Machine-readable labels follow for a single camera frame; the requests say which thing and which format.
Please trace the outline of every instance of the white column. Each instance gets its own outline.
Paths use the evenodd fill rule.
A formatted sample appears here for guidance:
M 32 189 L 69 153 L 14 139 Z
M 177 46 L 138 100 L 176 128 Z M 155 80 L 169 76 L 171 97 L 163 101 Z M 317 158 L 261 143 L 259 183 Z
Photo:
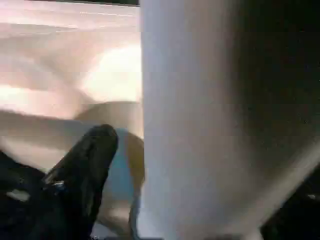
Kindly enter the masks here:
M 141 237 L 222 231 L 255 189 L 230 88 L 235 0 L 142 0 Z

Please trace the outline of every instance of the white pillar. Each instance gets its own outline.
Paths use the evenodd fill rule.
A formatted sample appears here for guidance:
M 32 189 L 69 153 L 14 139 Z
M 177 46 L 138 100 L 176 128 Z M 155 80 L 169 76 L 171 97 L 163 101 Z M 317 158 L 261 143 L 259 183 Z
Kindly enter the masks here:
M 229 88 L 235 3 L 141 1 L 146 181 L 137 227 L 142 237 L 212 236 L 255 188 Z

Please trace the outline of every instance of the white surface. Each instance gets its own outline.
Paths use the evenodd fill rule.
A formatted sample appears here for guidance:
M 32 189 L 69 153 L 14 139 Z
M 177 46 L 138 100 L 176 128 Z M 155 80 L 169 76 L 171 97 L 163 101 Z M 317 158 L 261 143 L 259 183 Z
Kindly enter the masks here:
M 127 135 L 143 138 L 138 22 L 138 7 L 0 1 L 1 148 L 48 171 L 92 125 L 124 129 L 99 217 L 125 230 L 137 156 Z

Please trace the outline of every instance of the blurry background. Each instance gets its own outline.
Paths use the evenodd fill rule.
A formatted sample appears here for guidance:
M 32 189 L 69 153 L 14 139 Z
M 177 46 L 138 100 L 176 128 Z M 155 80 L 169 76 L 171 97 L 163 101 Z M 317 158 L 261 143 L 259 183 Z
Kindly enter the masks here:
M 0 146 L 19 162 L 46 172 L 91 126 L 117 129 L 99 221 L 126 234 L 144 174 L 139 8 L 3 0 L 0 72 Z

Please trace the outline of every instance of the black object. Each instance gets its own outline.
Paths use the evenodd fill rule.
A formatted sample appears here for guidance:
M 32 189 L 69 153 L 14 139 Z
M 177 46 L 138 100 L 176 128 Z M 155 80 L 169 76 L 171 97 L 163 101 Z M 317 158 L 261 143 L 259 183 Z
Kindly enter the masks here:
M 117 148 L 96 126 L 47 175 L 0 152 L 0 239 L 89 239 Z
M 320 239 L 320 166 L 262 227 L 264 240 Z

